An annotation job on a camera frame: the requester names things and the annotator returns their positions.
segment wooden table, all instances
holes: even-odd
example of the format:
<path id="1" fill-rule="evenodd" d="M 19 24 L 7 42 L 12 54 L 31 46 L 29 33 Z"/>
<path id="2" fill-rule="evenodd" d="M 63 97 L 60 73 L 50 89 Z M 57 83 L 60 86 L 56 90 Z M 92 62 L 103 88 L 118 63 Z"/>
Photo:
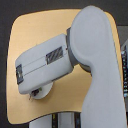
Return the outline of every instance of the wooden table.
<path id="1" fill-rule="evenodd" d="M 91 75 L 80 66 L 73 73 L 57 80 L 50 93 L 41 100 L 29 100 L 29 95 L 21 95 L 16 83 L 15 60 L 25 50 L 38 45 L 66 29 L 79 10 L 43 11 L 20 16 L 15 20 L 10 37 L 7 62 L 7 115 L 11 124 L 29 122 L 35 118 L 60 111 L 81 112 L 83 100 L 91 84 Z M 106 13 L 113 31 L 117 57 L 122 77 L 122 62 L 119 38 L 115 22 Z"/>

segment tabletop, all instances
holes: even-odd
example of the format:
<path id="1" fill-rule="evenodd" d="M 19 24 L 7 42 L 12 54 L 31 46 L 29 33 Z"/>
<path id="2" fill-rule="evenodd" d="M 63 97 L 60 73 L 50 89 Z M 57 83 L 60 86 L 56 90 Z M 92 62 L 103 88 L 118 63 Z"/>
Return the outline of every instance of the tabletop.
<path id="1" fill-rule="evenodd" d="M 18 92 L 15 60 L 27 49 L 61 33 L 71 26 L 80 10 L 52 10 L 27 14 L 18 17 L 12 26 L 7 60 L 7 116 L 11 124 L 29 122 L 38 117 L 62 111 L 81 112 L 84 98 L 91 84 L 90 73 L 79 65 L 73 72 L 54 82 L 50 93 L 40 100 L 29 99 L 29 95 Z M 115 41 L 120 75 L 122 60 L 115 21 L 108 16 Z"/>

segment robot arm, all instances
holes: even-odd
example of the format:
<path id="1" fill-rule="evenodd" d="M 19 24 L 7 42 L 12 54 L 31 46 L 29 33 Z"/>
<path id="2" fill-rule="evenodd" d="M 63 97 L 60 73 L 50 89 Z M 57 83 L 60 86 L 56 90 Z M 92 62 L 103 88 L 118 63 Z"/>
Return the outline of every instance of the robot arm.
<path id="1" fill-rule="evenodd" d="M 68 39 L 61 34 L 16 60 L 19 92 L 26 94 L 47 85 L 79 63 L 92 74 L 82 107 L 82 128 L 127 128 L 116 49 L 106 14 L 93 6 L 84 8 L 75 17 Z"/>

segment dark background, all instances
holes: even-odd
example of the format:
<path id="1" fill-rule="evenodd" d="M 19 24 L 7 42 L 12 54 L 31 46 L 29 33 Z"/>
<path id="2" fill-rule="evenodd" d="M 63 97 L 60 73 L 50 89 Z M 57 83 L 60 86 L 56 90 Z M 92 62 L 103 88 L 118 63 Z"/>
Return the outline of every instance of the dark background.
<path id="1" fill-rule="evenodd" d="M 28 128 L 28 124 L 11 125 L 7 119 L 6 67 L 11 27 L 23 14 L 52 9 L 82 9 L 95 5 L 111 13 L 118 25 L 120 42 L 128 38 L 128 0 L 0 0 L 0 127 Z"/>

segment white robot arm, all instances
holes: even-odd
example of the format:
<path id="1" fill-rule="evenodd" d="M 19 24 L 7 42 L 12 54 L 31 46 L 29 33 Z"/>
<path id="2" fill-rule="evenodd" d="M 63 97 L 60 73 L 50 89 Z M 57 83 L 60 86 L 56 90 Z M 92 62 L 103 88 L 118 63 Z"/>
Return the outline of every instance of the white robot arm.
<path id="1" fill-rule="evenodd" d="M 106 14 L 94 6 L 75 17 L 69 34 L 61 34 L 24 52 L 16 60 L 19 92 L 39 88 L 72 72 L 76 64 L 90 71 L 92 83 L 85 97 L 82 128 L 127 128 L 115 43 Z"/>

